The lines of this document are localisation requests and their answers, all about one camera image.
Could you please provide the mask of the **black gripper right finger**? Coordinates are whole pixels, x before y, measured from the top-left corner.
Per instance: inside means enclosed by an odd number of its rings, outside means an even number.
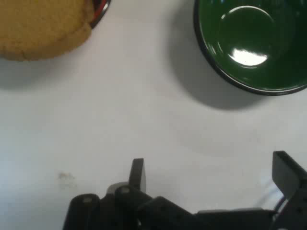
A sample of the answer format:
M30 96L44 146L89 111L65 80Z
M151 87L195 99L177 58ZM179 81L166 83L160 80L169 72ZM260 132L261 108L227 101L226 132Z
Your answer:
M305 230L307 228L307 172L285 151L275 151L272 179L286 203L278 210L273 230Z

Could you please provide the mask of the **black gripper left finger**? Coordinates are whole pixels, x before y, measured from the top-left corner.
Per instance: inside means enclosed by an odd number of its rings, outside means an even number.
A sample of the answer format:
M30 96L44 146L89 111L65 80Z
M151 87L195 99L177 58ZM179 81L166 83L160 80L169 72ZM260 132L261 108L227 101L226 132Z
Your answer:
M144 160L134 159L127 182L103 198L82 194L70 202L65 230L196 230L196 217L163 197L146 194Z

